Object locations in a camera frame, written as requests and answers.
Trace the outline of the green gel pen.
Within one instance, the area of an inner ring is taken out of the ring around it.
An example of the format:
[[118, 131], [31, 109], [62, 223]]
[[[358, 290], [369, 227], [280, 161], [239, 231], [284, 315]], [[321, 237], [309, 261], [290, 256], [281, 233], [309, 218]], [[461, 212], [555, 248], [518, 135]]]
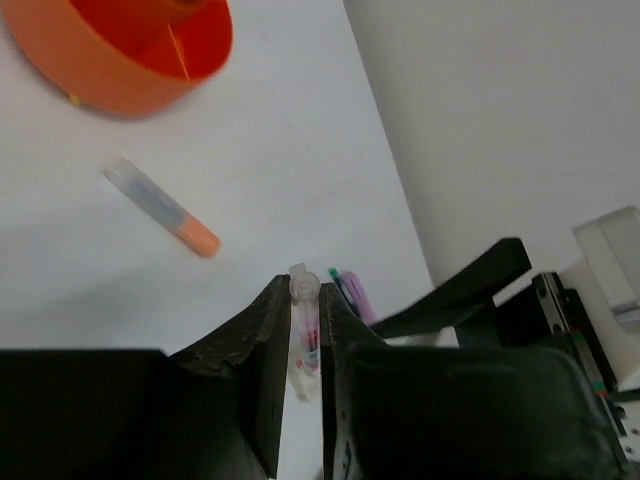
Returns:
[[334, 268], [334, 267], [330, 267], [328, 269], [328, 273], [329, 273], [329, 276], [331, 277], [331, 280], [333, 281], [333, 283], [338, 288], [338, 290], [339, 290], [342, 298], [344, 299], [345, 303], [347, 304], [347, 306], [351, 310], [351, 312], [356, 317], [360, 317], [359, 309], [358, 309], [355, 301], [353, 300], [351, 294], [349, 293], [349, 291], [347, 289], [347, 286], [344, 283], [344, 280], [342, 279], [342, 277], [341, 277], [340, 273], [338, 272], [338, 270], [336, 268]]

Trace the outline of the red gel pen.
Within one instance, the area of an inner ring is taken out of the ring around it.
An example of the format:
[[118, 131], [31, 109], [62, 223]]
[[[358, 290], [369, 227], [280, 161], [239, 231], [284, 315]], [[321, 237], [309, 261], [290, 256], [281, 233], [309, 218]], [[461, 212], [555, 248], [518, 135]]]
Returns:
[[291, 322], [294, 337], [288, 375], [299, 401], [310, 403], [320, 390], [319, 278], [304, 263], [289, 269]]

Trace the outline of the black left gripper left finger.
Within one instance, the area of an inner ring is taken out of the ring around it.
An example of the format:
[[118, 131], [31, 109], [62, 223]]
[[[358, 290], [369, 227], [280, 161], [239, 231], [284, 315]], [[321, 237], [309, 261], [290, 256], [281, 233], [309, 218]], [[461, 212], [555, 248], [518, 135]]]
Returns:
[[1, 354], [5, 479], [272, 479], [289, 277], [190, 346]]

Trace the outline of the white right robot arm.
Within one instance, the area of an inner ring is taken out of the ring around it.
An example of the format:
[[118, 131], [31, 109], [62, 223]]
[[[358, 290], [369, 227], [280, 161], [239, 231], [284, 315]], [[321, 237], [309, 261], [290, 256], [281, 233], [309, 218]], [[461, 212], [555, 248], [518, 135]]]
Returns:
[[627, 337], [587, 271], [577, 277], [536, 274], [508, 298], [497, 295], [532, 268], [521, 239], [498, 240], [415, 303], [374, 324], [385, 339], [435, 334], [451, 327], [459, 346], [549, 346], [566, 351], [597, 392], [639, 398], [639, 345]]

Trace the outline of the purple highlighter marker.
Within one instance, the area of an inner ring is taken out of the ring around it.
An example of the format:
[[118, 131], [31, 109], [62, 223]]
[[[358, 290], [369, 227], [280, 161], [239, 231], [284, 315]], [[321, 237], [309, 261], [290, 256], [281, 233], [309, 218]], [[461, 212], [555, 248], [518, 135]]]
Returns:
[[342, 279], [359, 312], [360, 319], [368, 326], [376, 323], [378, 318], [359, 277], [352, 271], [344, 271]]

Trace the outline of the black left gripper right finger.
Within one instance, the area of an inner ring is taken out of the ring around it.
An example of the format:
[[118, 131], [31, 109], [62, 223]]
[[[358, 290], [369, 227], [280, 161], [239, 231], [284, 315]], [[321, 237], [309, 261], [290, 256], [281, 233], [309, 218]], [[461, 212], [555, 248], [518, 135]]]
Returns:
[[590, 382], [545, 347], [392, 346], [320, 293], [326, 479], [626, 479]]

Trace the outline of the orange highlighter marker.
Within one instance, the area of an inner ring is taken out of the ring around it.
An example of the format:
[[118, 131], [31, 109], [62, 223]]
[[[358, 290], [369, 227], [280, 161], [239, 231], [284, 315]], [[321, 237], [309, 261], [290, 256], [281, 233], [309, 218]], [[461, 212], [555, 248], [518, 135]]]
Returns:
[[216, 255], [219, 238], [133, 163], [119, 159], [105, 170], [105, 177], [194, 253], [203, 258]]

